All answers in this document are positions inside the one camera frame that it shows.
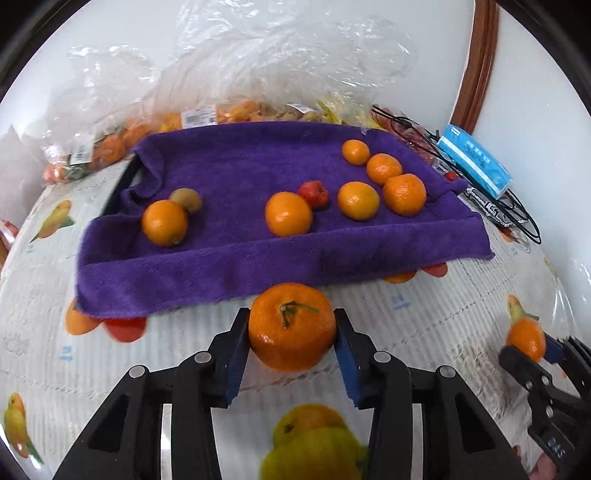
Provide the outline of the right hand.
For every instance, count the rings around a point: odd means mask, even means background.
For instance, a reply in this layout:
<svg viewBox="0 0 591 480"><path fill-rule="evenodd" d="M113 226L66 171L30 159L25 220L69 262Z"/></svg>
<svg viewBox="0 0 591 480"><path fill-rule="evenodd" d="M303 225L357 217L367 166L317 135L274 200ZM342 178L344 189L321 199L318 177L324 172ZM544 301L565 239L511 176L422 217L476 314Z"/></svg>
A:
<svg viewBox="0 0 591 480"><path fill-rule="evenodd" d="M542 453L529 473L530 480L556 480L558 470L552 459Z"/></svg>

